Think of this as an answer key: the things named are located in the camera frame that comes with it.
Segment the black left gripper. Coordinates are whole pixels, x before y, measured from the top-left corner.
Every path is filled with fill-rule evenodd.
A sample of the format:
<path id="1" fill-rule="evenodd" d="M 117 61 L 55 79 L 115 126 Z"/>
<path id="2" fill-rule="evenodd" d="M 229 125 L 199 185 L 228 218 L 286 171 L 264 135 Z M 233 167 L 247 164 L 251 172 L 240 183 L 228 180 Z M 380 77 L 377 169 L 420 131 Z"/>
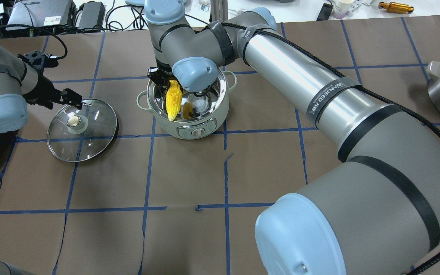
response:
<path id="1" fill-rule="evenodd" d="M 54 68 L 58 66 L 56 56 L 43 52 L 30 52 L 18 54 L 18 58 L 26 64 L 24 76 L 29 76 L 31 71 L 37 75 L 35 85 L 30 85 L 27 92 L 23 94 L 24 99 L 30 105 L 40 105 L 43 107 L 53 107 L 54 103 L 67 104 L 82 110 L 83 98 L 72 89 L 56 89 L 53 83 L 43 75 L 44 68 Z"/>

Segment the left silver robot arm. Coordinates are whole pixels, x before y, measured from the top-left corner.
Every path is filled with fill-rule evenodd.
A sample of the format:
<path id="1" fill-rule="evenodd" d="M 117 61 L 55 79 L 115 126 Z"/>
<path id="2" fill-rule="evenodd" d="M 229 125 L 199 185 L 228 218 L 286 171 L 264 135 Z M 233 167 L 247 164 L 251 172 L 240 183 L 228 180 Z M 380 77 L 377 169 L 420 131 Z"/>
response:
<path id="1" fill-rule="evenodd" d="M 72 89 L 56 89 L 43 74 L 45 68 L 58 66 L 60 59 L 39 51 L 14 55 L 0 45 L 0 159 L 12 136 L 28 122 L 28 105 L 82 108 L 80 94 Z"/>

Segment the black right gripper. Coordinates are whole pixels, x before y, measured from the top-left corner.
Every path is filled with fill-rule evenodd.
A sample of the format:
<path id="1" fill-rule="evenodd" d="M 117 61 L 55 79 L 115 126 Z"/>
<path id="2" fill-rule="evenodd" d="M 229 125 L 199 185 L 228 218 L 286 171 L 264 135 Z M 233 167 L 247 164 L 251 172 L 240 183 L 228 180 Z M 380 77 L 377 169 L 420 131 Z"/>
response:
<path id="1" fill-rule="evenodd" d="M 148 78 L 161 87 L 169 87 L 170 81 L 175 80 L 172 72 L 153 66 L 148 68 Z"/>

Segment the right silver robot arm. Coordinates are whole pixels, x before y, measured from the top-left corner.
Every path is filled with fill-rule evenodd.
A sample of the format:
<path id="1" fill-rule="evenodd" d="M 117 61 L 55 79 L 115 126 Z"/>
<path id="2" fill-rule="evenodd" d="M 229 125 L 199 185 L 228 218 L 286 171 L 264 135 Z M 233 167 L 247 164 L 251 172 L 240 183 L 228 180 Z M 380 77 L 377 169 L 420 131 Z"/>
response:
<path id="1" fill-rule="evenodd" d="M 258 7 L 194 31 L 181 0 L 145 0 L 157 67 L 199 94 L 241 60 L 331 141 L 339 165 L 259 214 L 269 275 L 400 275 L 440 245 L 440 129 L 283 37 Z"/>

